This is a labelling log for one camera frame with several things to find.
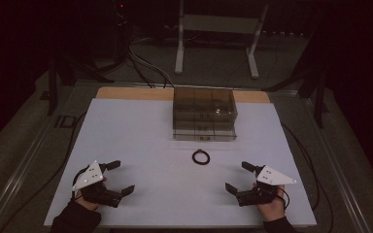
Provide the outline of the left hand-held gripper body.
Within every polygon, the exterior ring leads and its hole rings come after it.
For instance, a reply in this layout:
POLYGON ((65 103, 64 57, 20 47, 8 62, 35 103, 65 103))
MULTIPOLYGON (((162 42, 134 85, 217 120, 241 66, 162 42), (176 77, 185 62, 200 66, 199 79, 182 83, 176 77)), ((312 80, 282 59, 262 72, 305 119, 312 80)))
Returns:
POLYGON ((80 190, 86 201, 116 208, 119 205, 121 194, 108 190, 103 184, 104 172, 108 171, 107 164, 94 161, 80 170, 73 179, 72 197, 80 190))

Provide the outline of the black tripod stand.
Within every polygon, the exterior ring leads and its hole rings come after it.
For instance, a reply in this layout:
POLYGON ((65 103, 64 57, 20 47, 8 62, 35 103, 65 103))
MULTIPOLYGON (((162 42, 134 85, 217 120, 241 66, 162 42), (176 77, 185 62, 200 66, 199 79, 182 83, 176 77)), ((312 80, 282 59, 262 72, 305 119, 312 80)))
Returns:
POLYGON ((318 127, 323 128, 322 113, 326 83, 326 67, 324 65, 315 64, 308 66, 306 64, 297 64, 289 78, 272 86, 265 87, 263 91, 275 92, 298 81, 303 81, 297 90, 300 98, 310 98, 312 94, 315 94, 313 117, 318 127))
POLYGON ((58 104, 58 80, 63 84, 73 85, 77 78, 74 71, 78 70, 88 75, 92 80, 100 83, 112 83, 102 76, 95 68, 92 68, 82 62, 79 62, 71 54, 68 54, 61 49, 53 49, 49 55, 48 62, 49 90, 44 95, 45 100, 49 101, 48 116, 51 116, 57 108, 58 104))

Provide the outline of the dark device with red light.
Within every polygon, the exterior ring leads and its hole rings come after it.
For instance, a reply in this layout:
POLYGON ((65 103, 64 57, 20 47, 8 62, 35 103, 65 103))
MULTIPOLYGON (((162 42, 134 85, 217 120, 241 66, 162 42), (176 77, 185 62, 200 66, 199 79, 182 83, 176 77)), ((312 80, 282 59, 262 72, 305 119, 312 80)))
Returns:
POLYGON ((128 0, 112 0, 114 19, 114 61, 121 64, 127 56, 132 24, 130 21, 130 4, 128 0))

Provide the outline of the white table mat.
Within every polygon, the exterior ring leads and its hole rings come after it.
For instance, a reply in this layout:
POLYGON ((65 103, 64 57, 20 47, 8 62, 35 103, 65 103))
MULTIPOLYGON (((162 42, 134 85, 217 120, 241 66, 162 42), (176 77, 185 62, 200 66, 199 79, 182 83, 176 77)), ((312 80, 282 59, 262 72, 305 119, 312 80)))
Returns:
POLYGON ((254 207, 240 207, 224 185, 251 188, 255 176, 243 161, 267 165, 296 180, 286 191, 288 220, 312 226, 316 219, 275 107, 240 103, 231 142, 176 141, 169 101, 94 99, 52 199, 50 225, 71 197, 73 179, 87 164, 119 160, 107 187, 132 194, 117 208, 102 207, 102 225, 122 228, 258 227, 254 207))

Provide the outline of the person's right hand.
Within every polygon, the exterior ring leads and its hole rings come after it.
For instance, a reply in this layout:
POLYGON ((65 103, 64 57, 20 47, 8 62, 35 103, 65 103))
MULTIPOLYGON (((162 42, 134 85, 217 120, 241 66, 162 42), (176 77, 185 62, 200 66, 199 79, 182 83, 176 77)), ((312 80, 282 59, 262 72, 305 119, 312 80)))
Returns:
POLYGON ((267 204, 257 205, 257 209, 263 217, 264 221, 274 221, 285 216, 285 187, 278 186, 277 195, 275 199, 267 204))

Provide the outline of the smoky transparent drawer box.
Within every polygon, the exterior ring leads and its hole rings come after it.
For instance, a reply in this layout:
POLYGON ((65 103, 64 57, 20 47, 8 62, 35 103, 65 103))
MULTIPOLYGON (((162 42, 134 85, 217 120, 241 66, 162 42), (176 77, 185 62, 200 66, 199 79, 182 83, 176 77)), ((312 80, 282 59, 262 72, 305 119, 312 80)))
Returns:
POLYGON ((177 87, 173 97, 173 138, 229 142, 237 138, 238 116, 230 89, 177 87))

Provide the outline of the white metal stand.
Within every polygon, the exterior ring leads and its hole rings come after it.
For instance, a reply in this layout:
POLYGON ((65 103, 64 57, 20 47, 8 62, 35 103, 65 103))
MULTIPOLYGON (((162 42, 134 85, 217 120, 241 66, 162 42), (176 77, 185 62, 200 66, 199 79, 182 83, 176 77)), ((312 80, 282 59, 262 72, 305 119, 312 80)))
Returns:
POLYGON ((252 43, 246 48, 246 58, 253 79, 259 78, 254 52, 260 38, 263 24, 269 10, 269 4, 264 4, 259 15, 248 17, 221 17, 209 15, 192 15, 185 13, 185 0, 179 0, 178 48, 175 60, 175 73, 181 75, 184 67, 184 32, 220 32, 241 33, 253 36, 252 43))

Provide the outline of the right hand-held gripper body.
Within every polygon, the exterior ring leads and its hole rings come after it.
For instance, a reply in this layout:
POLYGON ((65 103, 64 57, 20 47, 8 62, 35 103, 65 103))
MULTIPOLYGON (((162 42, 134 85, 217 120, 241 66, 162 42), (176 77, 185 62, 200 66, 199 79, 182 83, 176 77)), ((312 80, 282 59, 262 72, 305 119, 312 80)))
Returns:
POLYGON ((267 166, 255 166, 256 187, 251 190, 238 191, 237 198, 240 207, 267 204, 272 202, 279 185, 295 184, 296 180, 267 166))

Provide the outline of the person's left hand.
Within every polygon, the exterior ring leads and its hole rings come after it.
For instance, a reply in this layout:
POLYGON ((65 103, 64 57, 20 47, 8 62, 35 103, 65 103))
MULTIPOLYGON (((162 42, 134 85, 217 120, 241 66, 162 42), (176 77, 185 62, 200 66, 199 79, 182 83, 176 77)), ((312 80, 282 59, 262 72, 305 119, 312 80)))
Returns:
POLYGON ((78 190, 76 193, 75 193, 75 196, 73 198, 73 200, 80 204, 81 206, 85 207, 86 209, 90 210, 90 211, 96 211, 99 207, 99 204, 98 203, 92 203, 92 202, 88 202, 84 199, 82 193, 80 190, 78 190))

